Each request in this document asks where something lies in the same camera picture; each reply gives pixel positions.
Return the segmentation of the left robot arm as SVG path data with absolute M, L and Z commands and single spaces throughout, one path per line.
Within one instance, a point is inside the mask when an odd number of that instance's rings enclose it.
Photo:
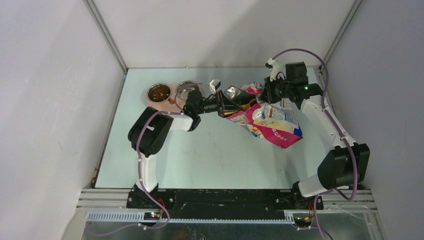
M 169 132 L 194 131 L 201 122 L 201 115 L 216 112 L 226 118 L 244 111 L 251 99 L 242 93 L 226 96 L 222 90 L 204 97 L 199 90 L 188 93 L 180 112 L 160 111 L 147 107 L 128 132 L 131 147 L 138 155 L 136 186 L 143 190 L 138 201 L 145 208 L 153 208 L 158 202 L 154 190 L 158 186 L 156 176 L 157 153 L 162 149 Z

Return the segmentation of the pink double pet bowl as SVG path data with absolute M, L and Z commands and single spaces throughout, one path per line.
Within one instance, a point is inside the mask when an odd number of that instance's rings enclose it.
M 171 89 L 171 95 L 167 101 L 152 102 L 147 97 L 147 93 L 150 87 L 148 88 L 146 92 L 146 104 L 148 107 L 153 107 L 159 111 L 179 112 L 180 110 L 178 107 L 182 108 L 185 105 L 189 92 L 199 90 L 202 93 L 202 89 L 200 88 L 201 84 L 190 80 L 177 84 L 155 83 L 153 85 L 156 84 L 165 84 L 168 85 Z

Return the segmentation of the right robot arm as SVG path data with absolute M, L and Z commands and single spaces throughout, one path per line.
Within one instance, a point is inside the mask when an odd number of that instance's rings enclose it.
M 304 62 L 288 63 L 285 67 L 270 58 L 265 66 L 271 70 L 264 80 L 260 100 L 274 104 L 289 99 L 309 119 L 326 150 L 326 156 L 317 173 L 294 184 L 298 188 L 291 194 L 291 204 L 304 209 L 311 197 L 339 187 L 357 187 L 366 174 L 370 149 L 359 144 L 343 128 L 334 115 L 322 88 L 309 83 Z

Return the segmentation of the colourful cat food bag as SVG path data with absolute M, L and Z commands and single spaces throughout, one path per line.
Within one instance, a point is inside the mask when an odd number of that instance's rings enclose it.
M 254 81 L 242 86 L 228 87 L 226 90 L 245 91 L 245 104 L 252 99 L 256 99 L 257 103 L 246 111 L 239 111 L 226 119 L 243 127 L 256 138 L 287 149 L 303 139 L 299 121 L 287 98 L 277 103 L 260 101 L 263 86 L 262 83 Z

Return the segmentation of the yellow plastic scoop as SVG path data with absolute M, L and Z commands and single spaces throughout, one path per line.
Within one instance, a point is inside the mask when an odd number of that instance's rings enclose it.
M 229 117 L 229 116 L 231 116 L 231 115 L 233 115 L 233 114 L 235 114 L 235 113 L 238 113 L 238 112 L 245 112 L 246 110 L 248 110 L 249 108 L 251 108 L 253 105 L 255 105 L 257 103 L 257 100 L 256 99 L 252 99 L 252 100 L 250 100 L 249 101 L 249 103 L 246 103 L 246 104 L 242 104 L 241 105 L 241 110 L 234 110 L 234 111 L 230 111 L 230 112 L 226 112 L 225 114 L 224 114 L 224 117 L 226 118 L 226 117 Z

